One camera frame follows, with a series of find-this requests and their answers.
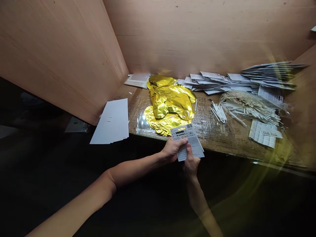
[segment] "person's left hand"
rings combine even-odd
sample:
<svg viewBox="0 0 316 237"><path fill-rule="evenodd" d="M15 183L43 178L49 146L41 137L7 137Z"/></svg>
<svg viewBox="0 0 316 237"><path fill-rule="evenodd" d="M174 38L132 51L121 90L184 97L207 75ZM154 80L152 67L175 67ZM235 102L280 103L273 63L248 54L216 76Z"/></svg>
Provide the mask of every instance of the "person's left hand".
<svg viewBox="0 0 316 237"><path fill-rule="evenodd" d="M186 143L188 143L187 138L174 141L172 137L169 137L165 147L161 151L161 154L164 156L164 158L166 158L168 163L172 163L177 160L177 152L179 148Z"/></svg>

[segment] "wooden panel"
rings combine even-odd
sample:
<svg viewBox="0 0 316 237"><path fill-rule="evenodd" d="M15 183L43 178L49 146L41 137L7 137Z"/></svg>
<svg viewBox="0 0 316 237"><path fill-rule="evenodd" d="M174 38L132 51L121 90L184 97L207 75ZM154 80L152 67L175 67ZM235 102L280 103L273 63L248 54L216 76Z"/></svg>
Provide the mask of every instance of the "wooden panel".
<svg viewBox="0 0 316 237"><path fill-rule="evenodd" d="M103 1L131 73L236 73L315 43L314 0Z"/></svg>
<svg viewBox="0 0 316 237"><path fill-rule="evenodd" d="M297 90L285 98L285 102L292 106L286 132L307 167L316 170L316 45L293 63L310 66L297 74L293 80L298 85Z"/></svg>
<svg viewBox="0 0 316 237"><path fill-rule="evenodd" d="M128 70L102 0L3 0L0 76L96 125Z"/></svg>

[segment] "gold foil balloon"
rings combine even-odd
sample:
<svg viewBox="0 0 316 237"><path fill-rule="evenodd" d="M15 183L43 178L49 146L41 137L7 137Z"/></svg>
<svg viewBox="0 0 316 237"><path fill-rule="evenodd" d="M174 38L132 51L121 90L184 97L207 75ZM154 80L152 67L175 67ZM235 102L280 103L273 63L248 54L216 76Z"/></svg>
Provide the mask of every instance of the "gold foil balloon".
<svg viewBox="0 0 316 237"><path fill-rule="evenodd" d="M144 111L144 115L151 128L163 136L171 136L170 129L172 128L191 123L191 120L183 120L177 114L170 113L164 118L157 119L154 116L153 106L148 106Z"/></svg>
<svg viewBox="0 0 316 237"><path fill-rule="evenodd" d="M157 119L164 118L167 113L177 113L185 120L194 118L192 103L196 101L196 96L182 85L158 87L150 92L150 100Z"/></svg>
<svg viewBox="0 0 316 237"><path fill-rule="evenodd" d="M171 86L177 80L172 77L165 77L161 75L153 75L149 78L147 82L147 87L150 91L155 90L157 87L160 86Z"/></svg>
<svg viewBox="0 0 316 237"><path fill-rule="evenodd" d="M175 82L161 75L151 76L147 82L152 106L145 109L144 115L151 128L163 136L171 136L172 128L190 124L195 114L195 94Z"/></svg>

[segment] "stack of white cards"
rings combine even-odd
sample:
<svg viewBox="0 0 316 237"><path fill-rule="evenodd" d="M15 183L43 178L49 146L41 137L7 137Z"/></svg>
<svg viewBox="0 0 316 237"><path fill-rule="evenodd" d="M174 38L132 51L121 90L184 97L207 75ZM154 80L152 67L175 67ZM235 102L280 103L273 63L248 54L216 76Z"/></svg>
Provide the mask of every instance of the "stack of white cards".
<svg viewBox="0 0 316 237"><path fill-rule="evenodd" d="M196 158L204 157L204 150L201 146L201 143L198 139L197 133L192 124L187 124L181 127L170 129L172 139L179 141L181 139L187 138L188 143L191 144L193 156ZM187 150L186 146L183 146L179 149L178 161L184 161L187 159Z"/></svg>
<svg viewBox="0 0 316 237"><path fill-rule="evenodd" d="M289 82L294 69L303 69L306 64L289 64L292 61L255 65L242 70L242 75L264 87L295 90L296 84Z"/></svg>
<svg viewBox="0 0 316 237"><path fill-rule="evenodd" d="M260 121L253 119L249 138L259 144L275 148L276 139L283 137L282 134L277 130L276 126L261 123Z"/></svg>
<svg viewBox="0 0 316 237"><path fill-rule="evenodd" d="M90 144L110 144L128 137L127 99L108 101Z"/></svg>
<svg viewBox="0 0 316 237"><path fill-rule="evenodd" d="M147 82L149 80L150 73L136 73L132 74L124 83L129 86L136 86L147 89Z"/></svg>
<svg viewBox="0 0 316 237"><path fill-rule="evenodd" d="M177 83L179 83L180 85L184 85L185 88L192 89L192 86L184 84L184 81L185 81L185 79L178 79L178 80L174 83L174 85L177 84Z"/></svg>
<svg viewBox="0 0 316 237"><path fill-rule="evenodd" d="M230 90L247 91L257 94L259 85L240 74L228 74L227 77L201 71L201 75L191 74L184 80L185 86L192 86L193 91L205 91L208 95Z"/></svg>

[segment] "cardboard surface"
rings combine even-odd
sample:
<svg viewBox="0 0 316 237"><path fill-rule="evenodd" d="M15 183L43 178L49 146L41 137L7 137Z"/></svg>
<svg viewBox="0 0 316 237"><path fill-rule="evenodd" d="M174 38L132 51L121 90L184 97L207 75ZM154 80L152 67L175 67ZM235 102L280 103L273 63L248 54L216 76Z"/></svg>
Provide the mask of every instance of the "cardboard surface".
<svg viewBox="0 0 316 237"><path fill-rule="evenodd" d="M286 135L284 139L277 139L275 149L269 149L249 139L249 130L238 121L227 116L227 123L217 121L215 115L210 113L210 99L218 103L219 95L208 96L204 92L196 92L197 113L192 124L204 149L223 152L226 154L246 157L277 165L290 164L305 167L304 162L296 154ZM128 98L129 132L141 136L166 140L167 137L158 135L154 130L140 129L140 122L145 123L143 111L151 105L149 91L123 85L113 99ZM244 122L251 126L251 119Z"/></svg>

